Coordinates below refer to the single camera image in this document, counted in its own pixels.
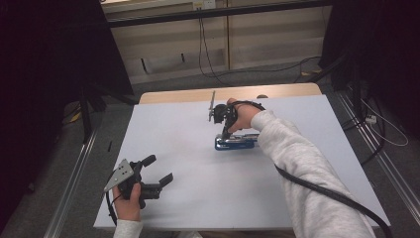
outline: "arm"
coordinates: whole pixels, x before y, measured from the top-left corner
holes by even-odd
[[[115,209],[117,210],[117,228],[114,238],[138,238],[143,229],[143,222],[140,216],[139,197],[141,187],[139,183],[134,184],[130,200],[125,200],[117,186],[112,188],[115,199]]]
[[[261,132],[260,147],[276,166],[354,199],[321,152],[291,122],[249,105],[237,109],[238,124],[230,132],[255,128]],[[297,237],[374,237],[368,220],[358,211],[289,180],[281,182]]]

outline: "finger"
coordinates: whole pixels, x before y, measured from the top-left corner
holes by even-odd
[[[236,131],[238,131],[240,129],[242,129],[242,127],[238,123],[235,123],[231,126],[231,128],[228,129],[228,132],[229,133],[235,133]]]
[[[117,185],[112,187],[112,195],[114,196],[114,199],[117,198],[117,197],[118,198],[121,197],[121,191],[120,191],[120,189],[118,189]]]
[[[238,101],[238,100],[231,97],[231,98],[229,98],[227,104],[232,104],[233,102],[236,102],[236,101]]]
[[[139,202],[139,197],[141,193],[141,187],[138,182],[134,183],[132,193],[130,195],[130,201]]]

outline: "sleeve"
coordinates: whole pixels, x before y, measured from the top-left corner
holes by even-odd
[[[258,141],[263,152],[279,168],[355,200],[321,152],[293,123],[276,118],[272,111],[262,111],[251,125],[261,132]],[[367,218],[358,211],[287,179],[281,183],[296,237],[374,237]]]
[[[114,238],[139,238],[143,229],[142,221],[117,220]]]

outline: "gray carpet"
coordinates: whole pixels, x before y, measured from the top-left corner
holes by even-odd
[[[241,70],[242,72],[221,76],[220,79],[224,83],[234,86],[245,86],[291,83],[296,79],[304,81],[308,78],[297,78],[299,67],[285,71],[252,72],[252,70],[274,70],[291,65],[293,63],[248,68],[247,70]],[[304,64],[302,69],[305,71],[317,69],[316,60]],[[349,120],[349,115],[339,102],[336,92],[332,90],[328,79],[322,79],[319,85],[323,93],[327,95],[339,121],[345,122]],[[143,93],[148,91],[223,86],[225,85],[218,82],[215,78],[195,75],[134,85],[136,92],[134,98],[139,99]],[[131,118],[132,107],[121,104],[112,98],[106,98],[106,101],[108,102],[108,108],[104,113],[91,114],[92,117],[101,117],[102,122],[97,139],[75,191],[74,200],[70,205],[60,237],[112,237],[112,233],[94,229],[92,226],[100,205],[102,188],[117,159],[119,148]],[[386,111],[385,105],[382,105],[381,108]],[[389,113],[385,113],[385,116],[392,119],[392,122],[397,122]],[[392,131],[390,127],[387,129],[388,138],[395,141],[400,139],[399,135]],[[346,135],[360,161],[363,161],[371,154],[357,129],[348,131]],[[24,196],[3,231],[2,238],[43,237],[45,235],[80,153],[82,139],[83,127],[81,121],[63,126],[60,138],[57,140],[51,153],[50,162],[35,182],[35,192]],[[398,148],[386,145],[384,149],[412,188],[419,193],[420,178],[417,176],[417,173],[420,171],[420,161],[418,160],[420,143],[411,137],[409,139],[410,143],[406,147]],[[364,169],[367,177],[374,184],[374,191],[392,224],[391,229],[394,237],[420,237],[419,225],[378,163],[373,160]],[[383,237],[380,230],[376,231],[376,235],[377,237]],[[150,238],[172,236],[172,232],[147,230],[141,235],[141,237]]]

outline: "white tabletop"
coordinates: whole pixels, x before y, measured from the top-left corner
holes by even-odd
[[[332,164],[360,203],[388,223],[337,118],[324,95],[258,99],[275,115],[293,121]],[[169,173],[173,182],[158,200],[146,200],[146,228],[160,230],[290,228],[282,179],[260,148],[219,152],[214,138],[222,124],[208,122],[209,102],[135,106],[116,167],[154,154],[157,161],[142,170],[145,183]],[[244,133],[255,133],[244,130]],[[112,229],[106,201],[94,227]]]

